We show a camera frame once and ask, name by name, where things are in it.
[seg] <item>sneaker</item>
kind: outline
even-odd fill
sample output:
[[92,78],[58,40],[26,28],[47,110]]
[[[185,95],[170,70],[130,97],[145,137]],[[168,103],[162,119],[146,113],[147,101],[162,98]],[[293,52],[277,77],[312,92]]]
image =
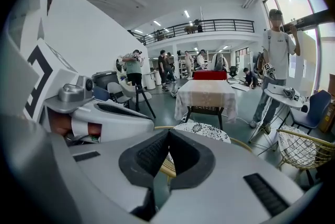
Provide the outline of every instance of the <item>sneaker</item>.
[[262,128],[264,129],[265,133],[267,133],[268,135],[271,133],[271,125],[270,124],[262,125]]
[[257,122],[252,120],[250,123],[249,123],[250,127],[251,128],[255,128],[257,126]]

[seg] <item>black metal railing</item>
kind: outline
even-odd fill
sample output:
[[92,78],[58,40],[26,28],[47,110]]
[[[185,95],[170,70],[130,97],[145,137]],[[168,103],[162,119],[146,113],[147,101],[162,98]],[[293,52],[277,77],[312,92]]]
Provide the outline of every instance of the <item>black metal railing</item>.
[[146,46],[153,42],[165,39],[208,31],[244,31],[255,32],[253,27],[254,21],[242,19],[212,19],[212,20],[195,20],[190,23],[183,23],[172,27],[167,27],[142,36],[138,33],[129,31],[138,40],[142,40]]

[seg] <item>person in black shirt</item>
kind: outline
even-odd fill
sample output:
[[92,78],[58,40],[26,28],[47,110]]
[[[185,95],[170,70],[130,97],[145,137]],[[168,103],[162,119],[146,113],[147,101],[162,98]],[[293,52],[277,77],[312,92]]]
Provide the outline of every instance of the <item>person in black shirt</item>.
[[249,71],[248,68],[244,68],[243,72],[245,73],[245,82],[249,88],[255,89],[258,83],[257,77],[252,71]]
[[166,80],[166,74],[165,74],[165,50],[161,50],[160,56],[158,57],[158,70],[159,70],[159,75],[161,76],[162,79],[162,89],[165,91],[168,91],[166,85],[165,85],[165,80]]

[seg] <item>camera operator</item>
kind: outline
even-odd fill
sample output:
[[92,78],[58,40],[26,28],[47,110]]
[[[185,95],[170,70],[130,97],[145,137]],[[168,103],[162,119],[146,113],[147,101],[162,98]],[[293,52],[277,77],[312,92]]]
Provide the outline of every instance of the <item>camera operator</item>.
[[128,81],[132,85],[141,85],[142,86],[142,71],[141,67],[145,58],[141,58],[141,53],[139,50],[134,50],[132,54],[127,54],[122,58],[124,61]]

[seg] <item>gray t-shirt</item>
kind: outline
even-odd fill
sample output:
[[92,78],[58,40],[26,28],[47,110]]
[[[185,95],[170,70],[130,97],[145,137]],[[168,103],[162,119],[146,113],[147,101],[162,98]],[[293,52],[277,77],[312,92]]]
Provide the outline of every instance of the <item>gray t-shirt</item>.
[[263,34],[263,48],[269,53],[269,61],[275,68],[276,78],[278,80],[285,80],[288,75],[287,54],[295,54],[295,45],[288,34],[282,31],[277,32],[271,30],[269,47],[269,34],[270,32],[268,31],[265,31]]

